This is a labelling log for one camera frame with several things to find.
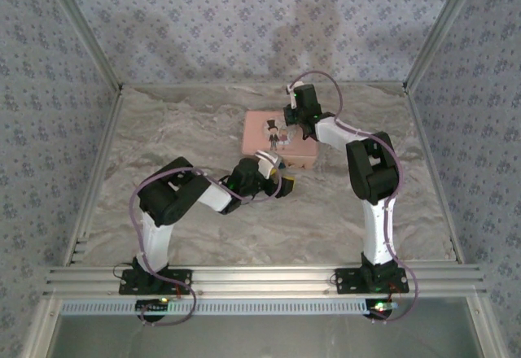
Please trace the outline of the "pink box with cartoon couple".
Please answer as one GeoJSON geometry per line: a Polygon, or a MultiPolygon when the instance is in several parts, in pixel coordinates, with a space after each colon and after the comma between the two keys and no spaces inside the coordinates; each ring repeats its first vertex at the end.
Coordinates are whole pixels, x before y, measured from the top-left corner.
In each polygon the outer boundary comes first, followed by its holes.
{"type": "Polygon", "coordinates": [[[248,111],[243,127],[242,152],[272,152],[288,168],[312,169],[318,157],[318,145],[303,139],[300,126],[286,124],[282,111],[248,111]]]}

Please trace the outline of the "black controller board with LED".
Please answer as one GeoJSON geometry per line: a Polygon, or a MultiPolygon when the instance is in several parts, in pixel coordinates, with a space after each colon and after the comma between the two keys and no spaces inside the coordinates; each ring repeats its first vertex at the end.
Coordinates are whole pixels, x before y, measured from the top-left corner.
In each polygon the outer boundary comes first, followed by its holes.
{"type": "Polygon", "coordinates": [[[134,311],[140,319],[154,323],[165,317],[168,307],[167,299],[142,299],[136,302],[134,311]]]}
{"type": "Polygon", "coordinates": [[[367,299],[368,313],[365,317],[372,321],[386,321],[392,312],[398,308],[398,304],[383,299],[367,299]]]}

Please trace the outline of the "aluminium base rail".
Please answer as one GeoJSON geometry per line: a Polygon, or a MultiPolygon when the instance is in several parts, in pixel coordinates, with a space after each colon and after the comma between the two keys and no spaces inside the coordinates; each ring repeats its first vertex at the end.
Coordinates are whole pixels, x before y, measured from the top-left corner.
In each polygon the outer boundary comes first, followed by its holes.
{"type": "MultiPolygon", "coordinates": [[[[451,262],[413,262],[419,296],[466,297],[487,292],[479,266],[451,262]]],[[[335,265],[191,266],[192,288],[201,298],[325,298],[337,294],[335,265]]],[[[52,268],[45,295],[104,298],[118,294],[119,278],[110,267],[52,268]]]]}

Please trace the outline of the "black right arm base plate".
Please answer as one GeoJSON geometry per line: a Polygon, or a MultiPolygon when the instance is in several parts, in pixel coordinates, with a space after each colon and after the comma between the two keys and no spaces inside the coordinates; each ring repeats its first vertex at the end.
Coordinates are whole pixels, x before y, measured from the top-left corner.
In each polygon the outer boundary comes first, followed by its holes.
{"type": "Polygon", "coordinates": [[[409,293],[409,282],[403,268],[376,272],[360,268],[337,268],[334,277],[338,294],[409,293]]]}

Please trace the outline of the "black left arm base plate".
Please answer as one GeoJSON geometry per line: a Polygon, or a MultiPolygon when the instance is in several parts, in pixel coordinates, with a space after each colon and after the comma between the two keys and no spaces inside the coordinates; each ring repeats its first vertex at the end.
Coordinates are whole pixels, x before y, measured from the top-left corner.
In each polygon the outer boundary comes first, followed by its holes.
{"type": "Polygon", "coordinates": [[[158,278],[141,268],[128,268],[122,272],[120,295],[190,295],[192,271],[182,268],[163,268],[158,278]]]}

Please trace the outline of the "aluminium table side rail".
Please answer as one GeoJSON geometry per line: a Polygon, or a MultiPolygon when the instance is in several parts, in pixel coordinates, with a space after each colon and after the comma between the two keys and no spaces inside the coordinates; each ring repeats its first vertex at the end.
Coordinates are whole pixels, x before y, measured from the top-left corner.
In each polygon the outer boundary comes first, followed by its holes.
{"type": "Polygon", "coordinates": [[[103,186],[107,170],[108,155],[112,147],[112,139],[120,115],[122,92],[123,86],[116,91],[109,117],[103,130],[103,135],[94,161],[94,166],[91,170],[85,196],[82,199],[77,221],[68,243],[68,248],[63,262],[65,267],[81,263],[88,247],[92,230],[92,220],[98,204],[99,194],[103,186]]]}
{"type": "Polygon", "coordinates": [[[433,156],[433,154],[431,152],[431,148],[430,148],[429,141],[427,139],[427,135],[426,135],[425,130],[424,130],[423,126],[422,126],[421,116],[420,116],[419,111],[418,111],[418,109],[416,107],[416,103],[414,101],[414,98],[413,98],[412,94],[409,92],[409,89],[406,86],[404,87],[404,92],[405,92],[405,96],[406,96],[408,104],[409,104],[409,109],[411,111],[411,116],[412,116],[412,118],[414,120],[414,125],[415,125],[415,127],[416,127],[416,129],[418,131],[418,136],[419,136],[420,142],[422,144],[423,151],[424,151],[425,156],[426,156],[427,167],[428,167],[431,179],[432,179],[433,186],[434,186],[435,191],[436,191],[436,196],[438,198],[441,210],[442,210],[442,212],[444,214],[444,220],[445,220],[445,223],[446,223],[446,225],[448,227],[448,230],[449,230],[450,239],[451,239],[452,247],[453,247],[453,250],[454,250],[457,262],[460,263],[460,264],[465,264],[466,263],[466,259],[465,259],[465,256],[464,256],[464,251],[462,249],[462,246],[461,246],[460,242],[458,241],[458,232],[456,230],[456,225],[454,224],[451,211],[449,210],[449,203],[448,203],[448,200],[447,200],[447,198],[446,198],[446,196],[444,194],[444,189],[443,189],[443,186],[442,186],[442,183],[441,183],[440,175],[439,175],[438,170],[436,168],[436,163],[435,163],[435,160],[434,160],[434,156],[433,156]]]}

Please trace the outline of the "aluminium frame post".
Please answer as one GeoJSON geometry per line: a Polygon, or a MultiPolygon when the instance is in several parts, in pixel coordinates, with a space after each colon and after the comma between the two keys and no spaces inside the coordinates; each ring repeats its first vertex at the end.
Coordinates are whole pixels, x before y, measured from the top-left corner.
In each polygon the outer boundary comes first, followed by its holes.
{"type": "Polygon", "coordinates": [[[89,26],[87,19],[81,12],[76,0],[57,0],[68,17],[76,35],[85,47],[86,52],[93,60],[95,67],[99,71],[101,77],[115,91],[119,92],[121,82],[112,69],[108,57],[99,45],[93,29],[89,26]]]}
{"type": "Polygon", "coordinates": [[[429,68],[436,52],[440,48],[444,39],[449,34],[449,30],[453,26],[461,9],[465,5],[466,0],[446,0],[435,23],[432,25],[427,39],[422,49],[419,51],[417,58],[414,60],[408,76],[403,82],[404,91],[411,95],[418,87],[423,75],[429,68]]]}

